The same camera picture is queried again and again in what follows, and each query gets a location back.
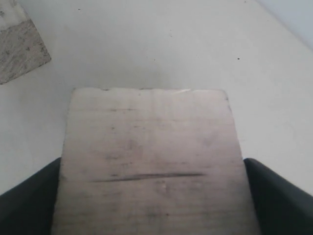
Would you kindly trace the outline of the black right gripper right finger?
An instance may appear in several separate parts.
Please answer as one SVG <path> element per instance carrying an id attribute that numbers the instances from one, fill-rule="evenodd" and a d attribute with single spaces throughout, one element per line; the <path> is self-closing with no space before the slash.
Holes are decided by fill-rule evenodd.
<path id="1" fill-rule="evenodd" d="M 313 197 L 256 159 L 244 159 L 263 235 L 311 235 Z"/>

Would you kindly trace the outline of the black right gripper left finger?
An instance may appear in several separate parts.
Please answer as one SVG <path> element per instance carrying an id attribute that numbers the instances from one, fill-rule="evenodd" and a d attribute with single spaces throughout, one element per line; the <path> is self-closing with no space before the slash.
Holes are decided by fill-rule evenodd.
<path id="1" fill-rule="evenodd" d="M 2 235 L 51 234 L 61 159 L 0 196 Z"/>

